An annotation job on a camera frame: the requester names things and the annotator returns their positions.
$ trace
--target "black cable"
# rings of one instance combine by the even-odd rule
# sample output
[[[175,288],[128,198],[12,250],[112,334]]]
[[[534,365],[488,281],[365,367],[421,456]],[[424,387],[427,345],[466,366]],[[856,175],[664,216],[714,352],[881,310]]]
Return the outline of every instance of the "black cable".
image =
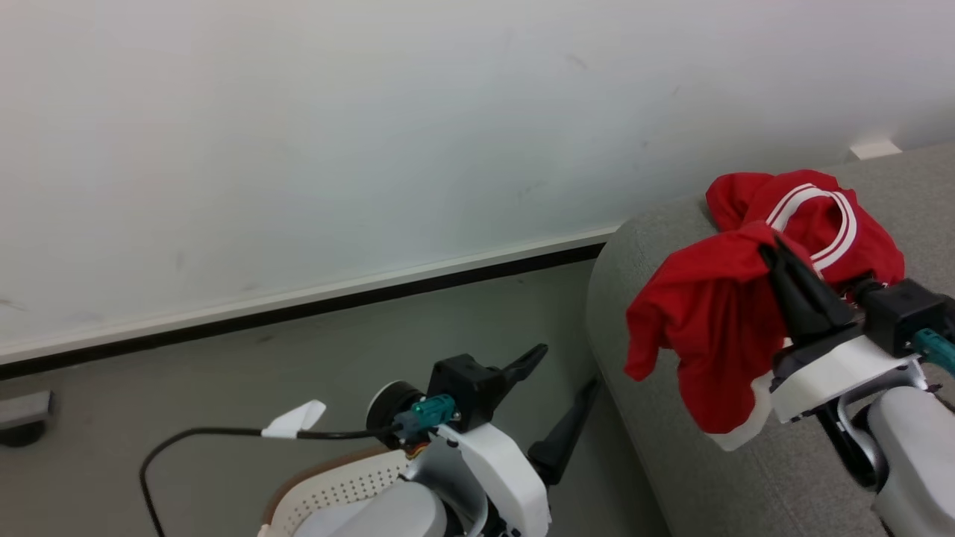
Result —
[[[400,428],[401,425],[396,424],[389,427],[382,427],[380,429],[367,429],[365,431],[343,431],[328,433],[299,431],[295,435],[295,438],[301,440],[356,440],[389,435]],[[142,461],[142,465],[139,467],[139,487],[142,489],[142,499],[145,500],[146,508],[149,510],[149,518],[153,521],[153,529],[156,531],[156,534],[159,537],[166,537],[166,533],[162,530],[162,524],[159,523],[159,516],[156,514],[156,507],[153,505],[153,496],[149,493],[149,485],[146,483],[146,470],[149,468],[149,464],[153,461],[153,459],[155,459],[156,456],[159,453],[162,453],[162,451],[167,447],[180,440],[198,435],[267,438],[262,436],[262,429],[247,429],[244,427],[196,427],[193,429],[186,429],[181,433],[173,435],[160,443],[158,446],[154,447],[153,450],[149,452],[149,455],[147,455]]]

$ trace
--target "baseboard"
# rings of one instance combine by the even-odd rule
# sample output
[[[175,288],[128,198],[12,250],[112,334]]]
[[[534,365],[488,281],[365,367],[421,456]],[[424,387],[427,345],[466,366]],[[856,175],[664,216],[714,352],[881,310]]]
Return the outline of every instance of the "baseboard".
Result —
[[[617,227],[139,323],[0,347],[0,379],[592,259]]]

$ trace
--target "gray floor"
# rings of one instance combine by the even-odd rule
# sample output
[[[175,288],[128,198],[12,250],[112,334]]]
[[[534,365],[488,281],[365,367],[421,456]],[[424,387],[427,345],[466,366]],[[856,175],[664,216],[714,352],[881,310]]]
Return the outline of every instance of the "gray floor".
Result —
[[[155,444],[196,425],[267,424],[305,400],[317,429],[354,429],[369,399],[469,353],[503,365],[538,342],[551,352],[500,406],[495,423],[525,448],[546,434],[596,367],[583,306],[591,263],[530,272],[231,333],[0,383],[0,398],[53,389],[48,436],[0,449],[0,535],[152,534],[137,469]],[[255,535],[266,500],[292,474],[372,441],[192,439],[150,478],[170,537]],[[554,537],[665,536],[647,480],[602,393],[563,482],[551,491]]]

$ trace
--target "gray fabric upholstery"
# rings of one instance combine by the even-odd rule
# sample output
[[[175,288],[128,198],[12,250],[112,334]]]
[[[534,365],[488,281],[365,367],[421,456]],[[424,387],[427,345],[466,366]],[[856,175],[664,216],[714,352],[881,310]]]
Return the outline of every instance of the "gray fabric upholstery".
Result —
[[[955,145],[823,170],[894,237],[908,275],[955,294]],[[674,250],[715,232],[702,196],[660,206],[626,223],[597,260],[590,281],[591,345],[675,537],[884,535],[870,494],[849,478],[815,420],[782,425],[727,453],[694,425],[677,392],[676,356],[660,353],[644,382],[623,374],[624,313]],[[929,374],[945,380],[938,370]],[[950,378],[947,384],[955,383]]]

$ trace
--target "perforated white panel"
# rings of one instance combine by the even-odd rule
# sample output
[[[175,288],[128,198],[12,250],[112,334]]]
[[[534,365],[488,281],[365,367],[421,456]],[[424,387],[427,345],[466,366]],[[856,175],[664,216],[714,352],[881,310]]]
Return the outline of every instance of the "perforated white panel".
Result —
[[[371,498],[394,483],[408,459],[401,450],[350,462],[296,484],[279,501],[265,537],[292,537],[317,509]]]

